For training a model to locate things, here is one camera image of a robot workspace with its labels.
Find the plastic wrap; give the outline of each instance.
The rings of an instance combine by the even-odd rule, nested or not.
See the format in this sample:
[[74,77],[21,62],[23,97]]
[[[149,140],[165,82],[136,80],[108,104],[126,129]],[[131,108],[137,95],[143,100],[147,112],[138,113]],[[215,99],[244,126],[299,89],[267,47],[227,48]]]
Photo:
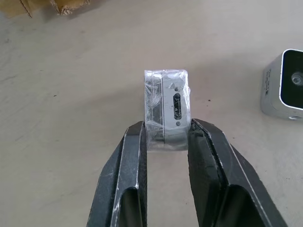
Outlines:
[[187,148],[190,127],[190,89],[186,70],[145,71],[145,128],[147,145]]

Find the gray floor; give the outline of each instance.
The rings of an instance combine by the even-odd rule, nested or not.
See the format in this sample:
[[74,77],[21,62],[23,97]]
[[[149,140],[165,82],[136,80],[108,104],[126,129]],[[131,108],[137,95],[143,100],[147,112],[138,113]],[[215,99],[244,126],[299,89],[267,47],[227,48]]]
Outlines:
[[[192,117],[303,222],[303,125],[264,115],[262,69],[303,49],[303,1],[92,1],[0,21],[0,226],[83,227],[103,165],[143,119],[144,69],[187,69]],[[148,155],[151,227],[197,226],[186,153]]]

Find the camera lens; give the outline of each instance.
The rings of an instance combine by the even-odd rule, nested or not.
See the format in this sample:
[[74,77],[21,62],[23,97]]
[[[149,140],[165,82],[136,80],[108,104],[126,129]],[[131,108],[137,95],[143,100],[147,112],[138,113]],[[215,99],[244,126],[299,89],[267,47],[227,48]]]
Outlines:
[[303,73],[295,72],[292,75],[292,82],[297,86],[303,86]]

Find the white camera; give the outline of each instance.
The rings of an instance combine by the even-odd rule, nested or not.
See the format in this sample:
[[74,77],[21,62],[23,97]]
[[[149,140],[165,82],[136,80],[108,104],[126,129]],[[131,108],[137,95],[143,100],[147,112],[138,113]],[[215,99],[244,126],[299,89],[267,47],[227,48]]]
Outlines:
[[264,113],[303,121],[303,52],[289,49],[265,70],[261,94]]

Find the small device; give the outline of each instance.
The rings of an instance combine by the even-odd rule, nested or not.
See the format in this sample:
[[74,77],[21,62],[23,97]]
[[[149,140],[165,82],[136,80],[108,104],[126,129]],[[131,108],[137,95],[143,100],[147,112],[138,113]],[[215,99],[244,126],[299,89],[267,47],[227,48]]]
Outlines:
[[265,70],[261,94],[264,113],[303,120],[303,52],[285,50]]
[[190,126],[186,70],[145,71],[145,124],[148,141],[187,144]]

